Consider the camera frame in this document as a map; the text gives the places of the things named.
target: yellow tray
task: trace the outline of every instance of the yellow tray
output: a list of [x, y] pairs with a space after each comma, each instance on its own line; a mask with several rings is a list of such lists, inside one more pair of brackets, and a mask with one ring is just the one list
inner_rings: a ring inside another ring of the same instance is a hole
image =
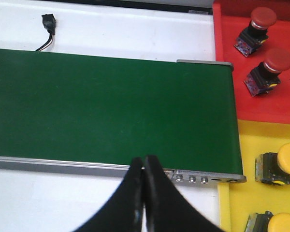
[[227, 232], [244, 232], [249, 214], [290, 213], [290, 185], [272, 186], [255, 181], [255, 158], [266, 152], [277, 152], [290, 143], [290, 125], [238, 121], [244, 175], [243, 184], [218, 186], [220, 224]]

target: red tray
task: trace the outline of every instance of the red tray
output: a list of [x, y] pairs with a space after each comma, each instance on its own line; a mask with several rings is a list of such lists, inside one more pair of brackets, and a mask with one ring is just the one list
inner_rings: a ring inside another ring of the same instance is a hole
[[[250, 13], [258, 6], [274, 10], [278, 21], [268, 29], [269, 39], [254, 54], [245, 58], [233, 45], [249, 25]], [[216, 60], [234, 65], [233, 82], [239, 119], [290, 124], [290, 69], [279, 78], [281, 84], [262, 96], [252, 97], [244, 84], [247, 74], [264, 60], [272, 47], [290, 52], [290, 1], [216, 0], [213, 4]]]

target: gray edge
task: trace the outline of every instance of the gray edge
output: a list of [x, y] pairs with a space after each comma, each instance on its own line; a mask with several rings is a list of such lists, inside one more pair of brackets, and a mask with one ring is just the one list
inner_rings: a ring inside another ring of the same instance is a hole
[[[128, 170], [128, 165], [92, 163], [92, 162], [75, 162], [60, 161], [49, 159], [28, 159], [0, 156], [0, 169], [33, 171], [44, 173], [60, 173], [60, 174], [78, 174], [78, 175], [97, 175], [123, 177]], [[186, 171], [164, 169], [170, 179], [180, 181], [190, 181], [191, 183], [200, 183], [204, 178], [208, 183], [211, 182], [231, 182], [244, 183], [246, 177], [239, 174], [223, 174], [199, 171]]]
[[225, 61], [207, 61], [207, 60], [192, 60], [192, 59], [178, 59], [177, 63], [195, 63], [195, 64], [216, 64], [216, 65], [223, 65], [228, 66], [231, 68], [232, 72], [234, 70], [234, 66], [231, 62]]

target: white table surface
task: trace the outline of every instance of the white table surface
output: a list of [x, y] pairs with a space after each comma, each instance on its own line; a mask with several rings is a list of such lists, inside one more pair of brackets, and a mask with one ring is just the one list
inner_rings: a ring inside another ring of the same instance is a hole
[[[54, 14], [57, 20], [54, 44], [46, 52], [215, 60], [210, 15], [35, 0], [0, 0], [0, 48], [35, 50], [45, 43], [48, 33], [42, 25], [43, 14]], [[107, 201], [120, 181], [118, 177], [0, 169], [0, 232], [73, 231]], [[176, 183], [176, 187], [219, 225], [215, 185]]]

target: green belt surface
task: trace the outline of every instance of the green belt surface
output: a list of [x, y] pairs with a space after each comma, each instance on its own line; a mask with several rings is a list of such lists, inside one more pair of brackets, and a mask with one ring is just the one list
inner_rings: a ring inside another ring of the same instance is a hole
[[231, 68], [0, 49], [0, 156], [243, 174]]

